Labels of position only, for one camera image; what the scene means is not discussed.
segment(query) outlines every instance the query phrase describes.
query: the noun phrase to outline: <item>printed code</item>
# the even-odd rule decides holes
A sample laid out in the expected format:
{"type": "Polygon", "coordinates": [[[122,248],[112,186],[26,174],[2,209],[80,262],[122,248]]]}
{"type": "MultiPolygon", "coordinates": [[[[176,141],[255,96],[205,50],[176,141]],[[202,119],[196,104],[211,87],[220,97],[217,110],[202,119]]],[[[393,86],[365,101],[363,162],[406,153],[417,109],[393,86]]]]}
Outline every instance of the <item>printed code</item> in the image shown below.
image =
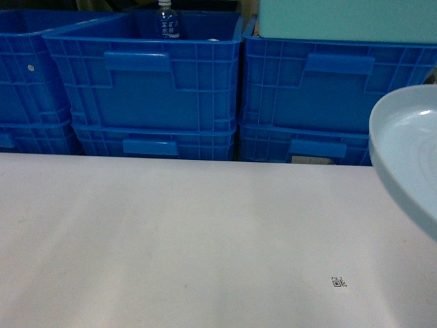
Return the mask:
{"type": "Polygon", "coordinates": [[[331,277],[330,280],[335,288],[348,287],[342,277],[331,277]]]}

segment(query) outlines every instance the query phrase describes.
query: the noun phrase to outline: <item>plastic bottle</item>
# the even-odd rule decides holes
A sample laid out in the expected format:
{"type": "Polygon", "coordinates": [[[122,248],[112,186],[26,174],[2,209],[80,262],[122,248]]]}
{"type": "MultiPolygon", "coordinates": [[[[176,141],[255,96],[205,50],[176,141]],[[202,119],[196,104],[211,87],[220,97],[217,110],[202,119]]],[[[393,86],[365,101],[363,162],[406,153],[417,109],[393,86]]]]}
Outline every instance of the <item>plastic bottle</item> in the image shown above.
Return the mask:
{"type": "Polygon", "coordinates": [[[156,36],[160,39],[179,39],[178,14],[171,9],[171,0],[159,0],[155,14],[156,36]]]}

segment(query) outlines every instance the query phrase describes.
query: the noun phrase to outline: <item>crate handle slot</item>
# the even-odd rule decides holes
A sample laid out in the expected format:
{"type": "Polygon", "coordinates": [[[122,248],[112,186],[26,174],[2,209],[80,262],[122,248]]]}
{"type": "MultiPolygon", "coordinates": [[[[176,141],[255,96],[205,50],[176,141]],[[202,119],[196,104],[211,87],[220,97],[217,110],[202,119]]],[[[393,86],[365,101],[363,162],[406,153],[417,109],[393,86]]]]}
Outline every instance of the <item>crate handle slot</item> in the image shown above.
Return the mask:
{"type": "Polygon", "coordinates": [[[370,56],[310,53],[307,56],[305,70],[310,72],[370,75],[374,64],[375,58],[370,56]]]}
{"type": "Polygon", "coordinates": [[[106,51],[103,57],[108,70],[171,72],[171,62],[168,53],[106,51]]]}
{"type": "Polygon", "coordinates": [[[0,133],[0,148],[15,148],[14,138],[9,133],[0,133]]]}
{"type": "Polygon", "coordinates": [[[289,152],[296,155],[343,159],[346,156],[346,149],[346,144],[341,142],[293,139],[290,143],[289,152]]]}
{"type": "Polygon", "coordinates": [[[125,154],[142,155],[179,155],[178,143],[176,141],[156,141],[142,139],[124,139],[123,152],[125,154]]]}

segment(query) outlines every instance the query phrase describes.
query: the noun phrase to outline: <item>white plastic bowl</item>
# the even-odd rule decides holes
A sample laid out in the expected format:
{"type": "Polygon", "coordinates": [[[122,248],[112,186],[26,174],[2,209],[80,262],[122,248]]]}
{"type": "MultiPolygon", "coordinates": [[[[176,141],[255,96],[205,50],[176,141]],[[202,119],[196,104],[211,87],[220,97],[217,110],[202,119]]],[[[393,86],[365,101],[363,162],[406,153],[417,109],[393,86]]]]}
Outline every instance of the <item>white plastic bowl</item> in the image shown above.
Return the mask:
{"type": "Polygon", "coordinates": [[[369,147],[387,191],[437,241],[437,85],[382,97],[370,115],[369,147]]]}

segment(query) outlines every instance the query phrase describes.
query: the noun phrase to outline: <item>white table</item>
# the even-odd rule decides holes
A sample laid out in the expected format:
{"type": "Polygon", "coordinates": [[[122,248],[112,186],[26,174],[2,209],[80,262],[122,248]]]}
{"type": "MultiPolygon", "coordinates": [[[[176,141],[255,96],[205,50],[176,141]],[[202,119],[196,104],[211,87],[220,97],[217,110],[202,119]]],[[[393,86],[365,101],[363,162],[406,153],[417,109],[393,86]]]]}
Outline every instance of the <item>white table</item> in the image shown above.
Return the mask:
{"type": "Polygon", "coordinates": [[[371,167],[0,154],[0,295],[2,328],[435,328],[437,243],[371,167]]]}

